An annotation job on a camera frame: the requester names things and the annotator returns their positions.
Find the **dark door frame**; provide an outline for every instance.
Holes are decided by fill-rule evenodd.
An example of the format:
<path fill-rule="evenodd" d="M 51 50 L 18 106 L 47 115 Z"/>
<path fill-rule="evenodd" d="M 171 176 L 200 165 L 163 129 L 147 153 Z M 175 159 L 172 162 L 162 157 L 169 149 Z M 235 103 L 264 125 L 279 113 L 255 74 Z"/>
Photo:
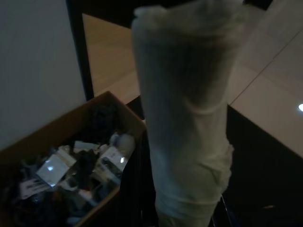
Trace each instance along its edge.
<path fill-rule="evenodd" d="M 70 18 L 71 32 L 75 42 L 83 89 L 86 100 L 89 101 L 94 98 L 94 89 L 91 79 L 89 56 L 87 52 L 84 24 L 82 18 L 83 1 L 66 0 L 66 5 Z"/>

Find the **wooden floor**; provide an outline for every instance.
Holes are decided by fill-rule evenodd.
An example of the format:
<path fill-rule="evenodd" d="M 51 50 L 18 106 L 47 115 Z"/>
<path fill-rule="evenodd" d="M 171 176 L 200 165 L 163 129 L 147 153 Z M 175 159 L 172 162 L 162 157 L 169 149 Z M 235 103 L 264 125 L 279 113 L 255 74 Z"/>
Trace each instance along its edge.
<path fill-rule="evenodd" d="M 139 96 L 130 29 L 83 14 L 95 96 L 111 91 L 124 103 Z"/>

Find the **white cloth bag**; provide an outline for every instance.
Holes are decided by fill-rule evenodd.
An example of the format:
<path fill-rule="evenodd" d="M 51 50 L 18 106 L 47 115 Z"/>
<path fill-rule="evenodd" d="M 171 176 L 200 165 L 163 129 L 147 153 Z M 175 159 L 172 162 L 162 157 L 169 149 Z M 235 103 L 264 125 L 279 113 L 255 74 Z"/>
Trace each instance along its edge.
<path fill-rule="evenodd" d="M 134 56 L 163 227 L 206 227 L 231 175 L 227 85 L 244 22 L 240 0 L 138 8 Z"/>

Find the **white wall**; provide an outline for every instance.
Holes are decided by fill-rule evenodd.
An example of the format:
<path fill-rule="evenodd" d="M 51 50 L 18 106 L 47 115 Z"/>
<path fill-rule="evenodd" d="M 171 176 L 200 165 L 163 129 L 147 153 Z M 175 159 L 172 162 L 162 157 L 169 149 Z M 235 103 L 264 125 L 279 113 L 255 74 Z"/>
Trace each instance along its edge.
<path fill-rule="evenodd" d="M 0 150 L 84 102 L 65 0 L 1 0 Z"/>

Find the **cardboard box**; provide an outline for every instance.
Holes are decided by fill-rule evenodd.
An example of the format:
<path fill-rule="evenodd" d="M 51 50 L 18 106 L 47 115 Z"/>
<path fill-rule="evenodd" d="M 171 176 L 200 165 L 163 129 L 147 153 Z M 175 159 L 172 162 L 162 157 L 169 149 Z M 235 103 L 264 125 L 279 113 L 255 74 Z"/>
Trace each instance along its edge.
<path fill-rule="evenodd" d="M 79 132 L 87 124 L 89 110 L 96 103 L 113 103 L 118 109 L 119 117 L 124 126 L 131 130 L 136 140 L 145 131 L 145 124 L 114 95 L 106 92 L 0 151 L 0 189 L 3 188 L 1 183 L 9 177 L 9 173 L 18 170 L 21 159 L 35 158 L 38 154 L 46 155 L 51 146 L 58 147 L 65 140 Z M 102 212 L 106 204 L 118 193 L 119 187 L 115 188 L 98 206 L 94 207 L 76 227 L 86 225 L 94 216 Z M 3 207 L 0 211 L 0 226 L 13 226 L 11 217 Z"/>

